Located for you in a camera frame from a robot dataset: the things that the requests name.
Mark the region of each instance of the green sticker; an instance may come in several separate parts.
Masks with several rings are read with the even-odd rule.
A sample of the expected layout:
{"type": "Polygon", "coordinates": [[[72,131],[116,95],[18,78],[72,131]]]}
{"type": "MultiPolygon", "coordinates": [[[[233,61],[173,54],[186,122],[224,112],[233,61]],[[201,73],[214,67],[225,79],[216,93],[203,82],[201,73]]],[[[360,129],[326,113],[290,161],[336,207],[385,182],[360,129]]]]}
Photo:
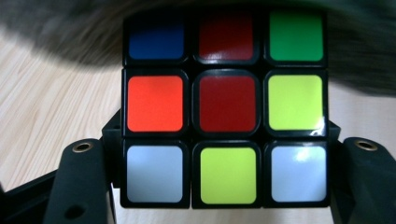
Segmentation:
{"type": "Polygon", "coordinates": [[[317,62],[323,58],[323,33],[318,13],[270,13],[270,55],[276,61],[317,62]]]}

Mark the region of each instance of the screw hole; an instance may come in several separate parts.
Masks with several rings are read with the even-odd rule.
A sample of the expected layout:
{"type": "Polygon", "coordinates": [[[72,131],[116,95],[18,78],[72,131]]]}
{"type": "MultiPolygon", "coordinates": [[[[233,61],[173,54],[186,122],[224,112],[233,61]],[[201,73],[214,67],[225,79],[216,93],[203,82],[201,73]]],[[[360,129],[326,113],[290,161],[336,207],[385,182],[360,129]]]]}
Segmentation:
{"type": "Polygon", "coordinates": [[[64,213],[64,216],[67,219],[76,219],[78,217],[81,217],[84,213],[85,213],[85,208],[83,206],[76,204],[69,207],[64,213]]]}
{"type": "Polygon", "coordinates": [[[81,143],[81,144],[74,146],[73,151],[76,153],[81,153],[81,152],[86,152],[86,151],[90,150],[91,148],[93,148],[92,143],[85,142],[85,143],[81,143]]]}
{"type": "Polygon", "coordinates": [[[363,140],[357,140],[355,141],[355,145],[361,149],[367,150],[367,151],[376,151],[378,147],[374,145],[373,143],[363,141],[363,140]]]}

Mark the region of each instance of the wooden table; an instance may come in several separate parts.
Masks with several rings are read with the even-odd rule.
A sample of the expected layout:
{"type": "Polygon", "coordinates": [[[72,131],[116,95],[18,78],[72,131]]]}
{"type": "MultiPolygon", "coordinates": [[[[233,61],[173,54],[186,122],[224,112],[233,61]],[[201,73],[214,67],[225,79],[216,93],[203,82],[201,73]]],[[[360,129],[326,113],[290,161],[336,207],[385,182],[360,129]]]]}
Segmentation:
{"type": "MultiPolygon", "coordinates": [[[[55,170],[62,151],[99,138],[120,108],[121,64],[88,67],[40,52],[0,26],[0,181],[5,191],[55,170]]],[[[396,98],[374,97],[330,84],[330,118],[341,140],[359,136],[396,157],[396,98]]],[[[119,223],[332,223],[329,208],[125,210],[119,223]]]]}

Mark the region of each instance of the wood grain surface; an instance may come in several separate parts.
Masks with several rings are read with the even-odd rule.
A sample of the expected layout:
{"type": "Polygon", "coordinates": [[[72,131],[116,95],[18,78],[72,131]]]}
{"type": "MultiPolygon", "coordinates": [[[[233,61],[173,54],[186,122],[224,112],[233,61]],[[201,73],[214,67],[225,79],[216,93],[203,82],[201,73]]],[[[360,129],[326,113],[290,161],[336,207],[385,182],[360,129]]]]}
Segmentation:
{"type": "MultiPolygon", "coordinates": [[[[66,146],[99,138],[120,108],[121,62],[88,67],[57,59],[0,26],[0,182],[5,191],[55,170],[66,146]]],[[[396,98],[331,83],[330,118],[341,140],[365,137],[396,157],[396,98]]],[[[332,223],[329,208],[166,210],[119,206],[119,223],[332,223]]]]}

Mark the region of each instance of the cube face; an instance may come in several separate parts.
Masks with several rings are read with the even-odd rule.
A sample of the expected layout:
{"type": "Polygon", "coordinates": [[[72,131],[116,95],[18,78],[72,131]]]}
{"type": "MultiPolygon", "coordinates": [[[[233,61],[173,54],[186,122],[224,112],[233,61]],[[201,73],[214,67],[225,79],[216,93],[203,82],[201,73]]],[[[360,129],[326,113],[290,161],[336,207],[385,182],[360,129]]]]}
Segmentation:
{"type": "Polygon", "coordinates": [[[123,82],[124,135],[177,135],[186,129],[188,80],[183,72],[124,70],[123,82]]]}
{"type": "Polygon", "coordinates": [[[273,10],[265,58],[275,66],[325,66],[324,25],[312,11],[273,10]]]}
{"type": "Polygon", "coordinates": [[[196,59],[201,63],[255,63],[258,48],[248,11],[214,12],[199,20],[196,59]]]}
{"type": "Polygon", "coordinates": [[[274,70],[264,80],[264,126],[274,136],[325,136],[327,89],[322,71],[274,70]]]}
{"type": "Polygon", "coordinates": [[[264,206],[328,205],[325,142],[275,141],[264,152],[264,206]]]}
{"type": "Polygon", "coordinates": [[[203,135],[247,136],[260,122],[259,81],[243,70],[209,70],[193,84],[193,123],[203,135]]]}
{"type": "Polygon", "coordinates": [[[327,205],[325,30],[321,13],[260,6],[125,20],[121,204],[327,205]]]}
{"type": "Polygon", "coordinates": [[[189,153],[178,141],[124,141],[128,207],[190,207],[189,153]]]}
{"type": "Polygon", "coordinates": [[[153,11],[125,23],[124,65],[180,63],[186,55],[184,18],[179,12],[153,11]]]}
{"type": "Polygon", "coordinates": [[[249,142],[203,142],[193,151],[192,207],[260,207],[260,150],[249,142]]]}

